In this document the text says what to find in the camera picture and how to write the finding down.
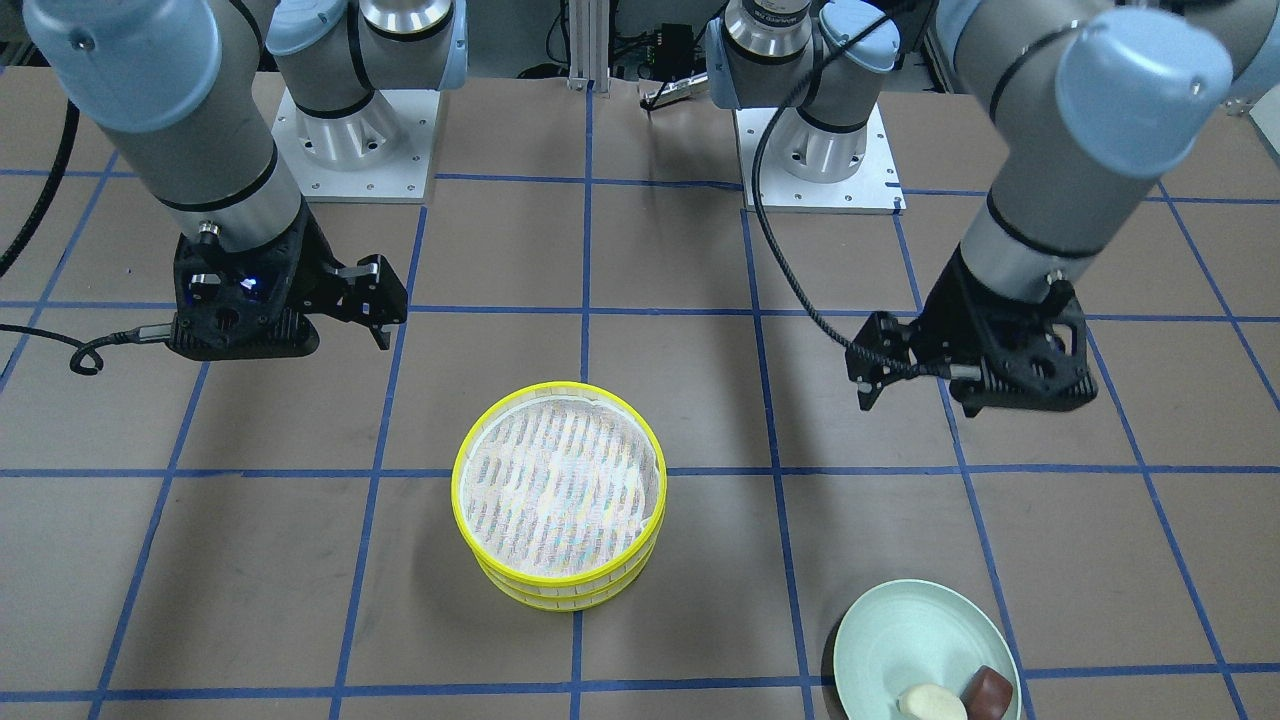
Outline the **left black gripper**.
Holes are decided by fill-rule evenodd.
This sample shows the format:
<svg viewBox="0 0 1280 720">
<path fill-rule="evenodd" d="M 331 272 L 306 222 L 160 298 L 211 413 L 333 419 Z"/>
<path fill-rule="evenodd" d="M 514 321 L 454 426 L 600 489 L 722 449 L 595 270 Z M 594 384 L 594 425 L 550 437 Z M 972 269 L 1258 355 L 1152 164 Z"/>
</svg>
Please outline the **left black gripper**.
<svg viewBox="0 0 1280 720">
<path fill-rule="evenodd" d="M 858 405 L 870 411 L 886 386 L 923 375 L 950 382 L 954 396 L 998 396 L 995 319 L 1001 297 L 982 284 L 955 249 L 922 314 L 902 323 L 873 313 L 845 350 Z"/>
</svg>

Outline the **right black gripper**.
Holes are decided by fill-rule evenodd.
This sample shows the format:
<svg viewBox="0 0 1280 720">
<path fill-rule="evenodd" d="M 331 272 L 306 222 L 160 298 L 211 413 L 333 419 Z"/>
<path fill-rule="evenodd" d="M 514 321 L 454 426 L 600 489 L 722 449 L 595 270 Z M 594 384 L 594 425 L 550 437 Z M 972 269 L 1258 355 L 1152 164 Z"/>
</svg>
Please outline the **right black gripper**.
<svg viewBox="0 0 1280 720">
<path fill-rule="evenodd" d="M 334 256 L 315 217 L 306 217 L 291 307 L 365 325 L 379 350 L 388 351 L 387 325 L 404 323 L 408 305 L 408 291 L 388 258 L 372 254 L 347 266 Z"/>
</svg>

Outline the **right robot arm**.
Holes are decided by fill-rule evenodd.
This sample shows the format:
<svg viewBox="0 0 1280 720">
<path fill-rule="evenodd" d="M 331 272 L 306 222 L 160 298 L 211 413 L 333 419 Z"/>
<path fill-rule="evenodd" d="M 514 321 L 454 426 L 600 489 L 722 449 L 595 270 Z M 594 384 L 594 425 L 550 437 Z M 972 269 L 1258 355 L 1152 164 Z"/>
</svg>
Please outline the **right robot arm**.
<svg viewBox="0 0 1280 720">
<path fill-rule="evenodd" d="M 24 1 L 29 38 L 70 104 L 180 228 L 175 314 L 108 337 L 197 361 L 302 357 L 310 316 L 380 348 L 410 295 L 380 254 L 338 260 L 252 99 L 264 54 L 300 114 L 300 151 L 364 170 L 401 143 L 389 91 L 458 88 L 462 1 Z"/>
</svg>

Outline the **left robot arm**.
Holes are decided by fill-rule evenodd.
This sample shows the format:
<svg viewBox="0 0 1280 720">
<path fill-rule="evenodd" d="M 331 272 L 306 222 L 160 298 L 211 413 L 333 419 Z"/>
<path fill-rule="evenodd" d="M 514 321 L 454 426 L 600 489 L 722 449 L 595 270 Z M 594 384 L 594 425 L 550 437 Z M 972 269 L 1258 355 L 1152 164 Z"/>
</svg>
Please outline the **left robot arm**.
<svg viewBox="0 0 1280 720">
<path fill-rule="evenodd" d="M 922 314 L 874 313 L 845 350 L 863 410 L 884 387 L 948 382 L 984 407 L 1091 402 L 1074 283 L 1213 111 L 1277 83 L 1275 1 L 727 1 L 704 36 L 718 108 L 769 108 L 768 154 L 810 182 L 852 176 L 897 23 L 937 33 L 1007 156 Z"/>
</svg>

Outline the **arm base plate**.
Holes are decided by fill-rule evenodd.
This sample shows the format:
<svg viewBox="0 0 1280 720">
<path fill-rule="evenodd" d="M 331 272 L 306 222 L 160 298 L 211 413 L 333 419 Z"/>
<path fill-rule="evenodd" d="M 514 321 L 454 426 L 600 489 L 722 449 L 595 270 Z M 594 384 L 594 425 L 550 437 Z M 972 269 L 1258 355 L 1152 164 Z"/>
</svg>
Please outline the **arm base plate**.
<svg viewBox="0 0 1280 720">
<path fill-rule="evenodd" d="M 283 94 L 271 135 L 310 202 L 420 204 L 435 165 L 442 94 L 388 90 L 353 115 L 311 117 Z"/>
<path fill-rule="evenodd" d="M 892 214 L 906 208 L 878 104 L 860 129 L 846 135 L 810 126 L 788 109 L 769 137 L 759 178 L 767 211 Z"/>
</svg>

